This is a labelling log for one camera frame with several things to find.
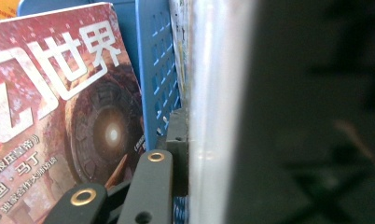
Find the book cover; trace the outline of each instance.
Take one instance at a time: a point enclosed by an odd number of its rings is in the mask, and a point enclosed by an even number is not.
[[[0,223],[41,223],[76,184],[131,179],[142,116],[111,4],[0,21]]]

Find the white chinese characters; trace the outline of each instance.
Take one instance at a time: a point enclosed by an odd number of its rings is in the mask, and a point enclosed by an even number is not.
[[[27,44],[28,49],[33,53],[36,60],[42,67],[45,75],[49,78],[53,89],[65,101],[71,99],[81,91],[85,90],[94,81],[104,76],[107,73],[107,67],[103,58],[103,51],[107,50],[110,53],[113,64],[119,65],[117,56],[121,53],[120,49],[116,49],[112,45],[116,43],[115,36],[112,32],[109,21],[101,21],[79,29],[83,42],[87,51],[91,54],[95,53],[95,60],[93,66],[100,66],[96,73],[88,77],[86,80],[80,80],[77,85],[70,85],[66,87],[60,75],[72,82],[88,73],[87,65],[82,59],[78,47],[81,43],[78,38],[71,37],[70,33],[62,33],[63,43],[60,44],[55,41],[52,36],[44,39],[47,49],[42,49],[37,41]],[[64,53],[71,55],[75,61],[77,69],[72,69],[70,64],[64,58]],[[20,48],[12,48],[0,51],[0,63],[7,63],[11,60],[16,60],[22,68],[25,75],[34,83],[36,89],[43,98],[44,104],[40,106],[37,113],[37,118],[42,119],[52,111],[54,111],[59,101],[56,97],[56,92],[50,88],[49,84],[42,77],[35,64],[28,56],[27,52]],[[55,60],[60,66],[60,72],[56,71],[51,60]],[[7,84],[3,82],[0,84],[0,143],[6,143],[24,132],[26,129],[34,125],[34,117],[31,107],[23,109],[18,115],[18,120],[12,122],[7,92]]]

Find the blue perforated panel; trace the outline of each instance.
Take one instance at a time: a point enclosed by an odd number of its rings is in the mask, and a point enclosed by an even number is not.
[[[170,113],[181,106],[168,1],[138,1],[137,32],[146,148],[151,150],[166,134]]]

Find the magazine cover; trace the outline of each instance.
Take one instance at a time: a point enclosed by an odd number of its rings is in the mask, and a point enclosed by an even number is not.
[[[111,4],[0,21],[0,223],[41,223],[76,184],[131,179],[142,116]]]

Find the circular design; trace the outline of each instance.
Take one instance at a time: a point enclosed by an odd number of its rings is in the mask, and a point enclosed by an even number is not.
[[[82,194],[89,194],[89,197],[85,199],[79,199],[79,196],[81,196]],[[91,203],[95,199],[95,196],[97,196],[97,192],[95,191],[95,189],[81,189],[74,195],[72,195],[71,204],[73,204],[74,206],[82,206]]]
[[[105,184],[143,135],[141,107],[131,92],[111,80],[94,83],[71,101],[66,155],[78,183]],[[130,157],[129,164],[139,157]]]
[[[154,152],[154,153],[149,154],[149,156],[147,156],[147,158],[150,161],[162,161],[162,160],[164,160],[165,156],[162,153]]]

